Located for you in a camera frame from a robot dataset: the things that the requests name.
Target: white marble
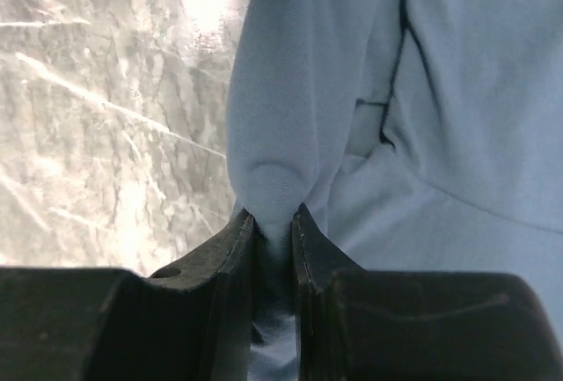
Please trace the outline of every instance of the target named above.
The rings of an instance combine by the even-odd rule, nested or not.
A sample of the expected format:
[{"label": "white marble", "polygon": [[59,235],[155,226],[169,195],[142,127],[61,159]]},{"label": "white marble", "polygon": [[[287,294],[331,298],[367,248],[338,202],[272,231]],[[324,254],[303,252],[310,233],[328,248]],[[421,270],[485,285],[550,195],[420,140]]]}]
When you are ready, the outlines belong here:
[{"label": "white marble", "polygon": [[0,265],[148,274],[227,221],[248,0],[0,0]]}]

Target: sweatshirt fabric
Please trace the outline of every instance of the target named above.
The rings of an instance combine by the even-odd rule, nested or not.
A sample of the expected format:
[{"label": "sweatshirt fabric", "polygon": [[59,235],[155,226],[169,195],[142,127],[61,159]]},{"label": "sweatshirt fabric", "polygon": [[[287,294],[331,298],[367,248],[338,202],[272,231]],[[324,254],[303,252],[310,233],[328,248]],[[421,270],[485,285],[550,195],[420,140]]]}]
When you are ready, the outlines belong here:
[{"label": "sweatshirt fabric", "polygon": [[562,342],[562,4],[251,0],[226,118],[272,280],[249,379],[296,379],[274,291],[302,202],[367,269],[520,275]]}]

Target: hole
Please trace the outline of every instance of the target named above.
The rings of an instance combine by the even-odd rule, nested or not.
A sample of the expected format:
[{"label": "hole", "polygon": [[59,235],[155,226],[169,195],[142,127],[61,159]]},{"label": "hole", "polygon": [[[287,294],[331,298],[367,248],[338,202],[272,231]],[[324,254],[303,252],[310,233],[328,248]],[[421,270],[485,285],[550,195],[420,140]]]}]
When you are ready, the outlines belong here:
[{"label": "hole", "polygon": [[179,275],[179,273],[181,273],[181,271],[175,267],[164,267],[164,268],[160,268],[152,276],[152,278],[170,278]]}]

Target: sweatshirt sleeve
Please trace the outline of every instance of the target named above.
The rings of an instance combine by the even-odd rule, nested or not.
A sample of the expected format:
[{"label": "sweatshirt sleeve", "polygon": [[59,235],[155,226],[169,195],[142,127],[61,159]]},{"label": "sweatshirt sleeve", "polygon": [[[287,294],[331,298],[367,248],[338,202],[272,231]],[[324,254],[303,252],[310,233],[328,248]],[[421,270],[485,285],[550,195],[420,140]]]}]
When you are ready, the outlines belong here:
[{"label": "sweatshirt sleeve", "polygon": [[377,0],[251,0],[230,81],[227,166],[270,240],[305,202],[321,229]]}]

